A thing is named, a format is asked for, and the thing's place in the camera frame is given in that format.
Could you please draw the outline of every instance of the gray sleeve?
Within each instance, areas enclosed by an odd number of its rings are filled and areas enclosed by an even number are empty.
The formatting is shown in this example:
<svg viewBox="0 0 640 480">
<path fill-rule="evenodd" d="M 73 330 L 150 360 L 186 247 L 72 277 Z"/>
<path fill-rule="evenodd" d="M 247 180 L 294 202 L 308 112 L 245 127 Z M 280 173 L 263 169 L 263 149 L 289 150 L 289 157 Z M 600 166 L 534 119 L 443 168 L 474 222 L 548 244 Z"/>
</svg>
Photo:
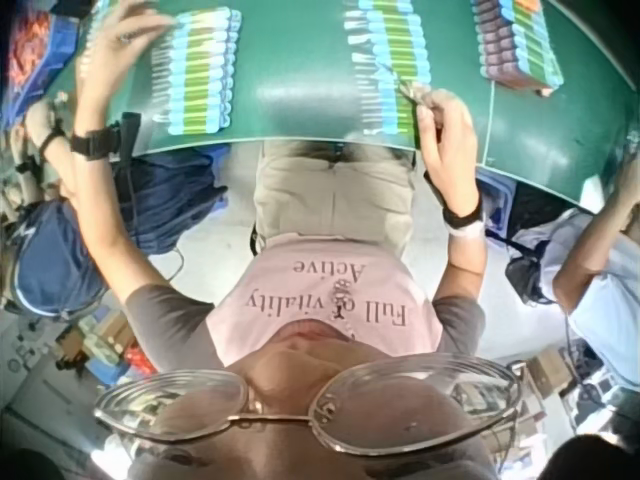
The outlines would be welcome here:
<svg viewBox="0 0 640 480">
<path fill-rule="evenodd" d="M 213 308 L 159 285 L 145 285 L 125 302 L 133 333 L 160 372 L 222 368 L 205 322 Z"/>
<path fill-rule="evenodd" d="M 437 352 L 475 355 L 485 327 L 484 311 L 466 297 L 445 297 L 433 302 L 443 331 Z"/>
</svg>

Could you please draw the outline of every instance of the red item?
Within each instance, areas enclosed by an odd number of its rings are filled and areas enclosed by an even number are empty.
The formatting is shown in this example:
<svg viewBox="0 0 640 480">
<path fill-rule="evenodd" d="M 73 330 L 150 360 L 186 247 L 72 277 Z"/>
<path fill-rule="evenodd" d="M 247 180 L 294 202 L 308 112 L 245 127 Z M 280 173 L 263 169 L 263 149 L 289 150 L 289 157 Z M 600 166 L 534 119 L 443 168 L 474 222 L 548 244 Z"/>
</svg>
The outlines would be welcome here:
<svg viewBox="0 0 640 480">
<path fill-rule="evenodd" d="M 21 16 L 14 25 L 9 48 L 9 79 L 19 90 L 40 64 L 49 43 L 51 16 L 32 11 Z"/>
<path fill-rule="evenodd" d="M 129 363 L 129 365 L 135 367 L 144 375 L 148 376 L 153 375 L 154 373 L 158 373 L 158 371 L 151 364 L 142 349 L 137 345 L 132 345 L 127 348 L 126 352 L 124 353 L 124 358 Z"/>
</svg>

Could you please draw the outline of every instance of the hand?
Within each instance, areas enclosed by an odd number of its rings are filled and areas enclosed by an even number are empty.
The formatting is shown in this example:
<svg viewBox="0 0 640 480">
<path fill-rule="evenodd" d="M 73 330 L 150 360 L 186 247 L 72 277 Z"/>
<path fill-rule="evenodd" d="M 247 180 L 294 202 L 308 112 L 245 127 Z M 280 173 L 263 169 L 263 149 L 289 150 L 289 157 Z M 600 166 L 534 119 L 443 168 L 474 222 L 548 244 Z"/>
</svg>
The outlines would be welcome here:
<svg viewBox="0 0 640 480">
<path fill-rule="evenodd" d="M 27 134 L 36 147 L 44 142 L 55 126 L 56 116 L 53 104 L 46 99 L 39 100 L 29 107 L 24 124 Z"/>
<path fill-rule="evenodd" d="M 9 144 L 11 145 L 13 162 L 16 165 L 20 165 L 26 160 L 27 156 L 27 136 L 22 125 L 16 125 L 11 129 Z"/>
<path fill-rule="evenodd" d="M 618 174 L 617 188 L 620 196 L 633 206 L 640 202 L 640 154 L 631 160 Z"/>
<path fill-rule="evenodd" d="M 459 217 L 472 213 L 480 194 L 476 186 L 478 139 L 467 106 L 446 90 L 414 87 L 418 105 L 420 149 L 433 185 L 449 210 Z M 438 130 L 442 130 L 438 143 Z"/>
<path fill-rule="evenodd" d="M 129 68 L 175 23 L 147 6 L 146 0 L 121 0 L 105 19 L 90 53 L 79 110 L 104 112 Z"/>
</svg>

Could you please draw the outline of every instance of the pink t-shirt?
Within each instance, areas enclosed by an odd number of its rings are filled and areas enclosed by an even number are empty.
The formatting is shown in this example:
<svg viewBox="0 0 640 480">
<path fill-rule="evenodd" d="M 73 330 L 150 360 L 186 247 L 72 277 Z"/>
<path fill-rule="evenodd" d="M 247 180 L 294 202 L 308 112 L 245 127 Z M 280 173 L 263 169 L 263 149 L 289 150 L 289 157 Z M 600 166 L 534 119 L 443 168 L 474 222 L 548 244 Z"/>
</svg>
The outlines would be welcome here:
<svg viewBox="0 0 640 480">
<path fill-rule="evenodd" d="M 271 241 L 206 321 L 226 366 L 303 319 L 393 356 L 433 352 L 442 336 L 431 302 L 397 257 L 373 245 L 297 235 Z"/>
</svg>

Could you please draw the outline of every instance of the cardboard box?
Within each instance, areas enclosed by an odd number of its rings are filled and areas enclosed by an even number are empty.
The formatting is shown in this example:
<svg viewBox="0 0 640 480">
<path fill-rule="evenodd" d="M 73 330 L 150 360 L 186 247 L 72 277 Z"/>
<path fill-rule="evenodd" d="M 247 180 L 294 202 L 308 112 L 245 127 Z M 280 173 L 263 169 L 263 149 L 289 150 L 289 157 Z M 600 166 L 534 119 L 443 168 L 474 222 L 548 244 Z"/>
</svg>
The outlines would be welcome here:
<svg viewBox="0 0 640 480">
<path fill-rule="evenodd" d="M 547 348 L 528 360 L 527 368 L 543 399 L 559 392 L 571 382 L 571 371 L 555 348 Z"/>
</svg>

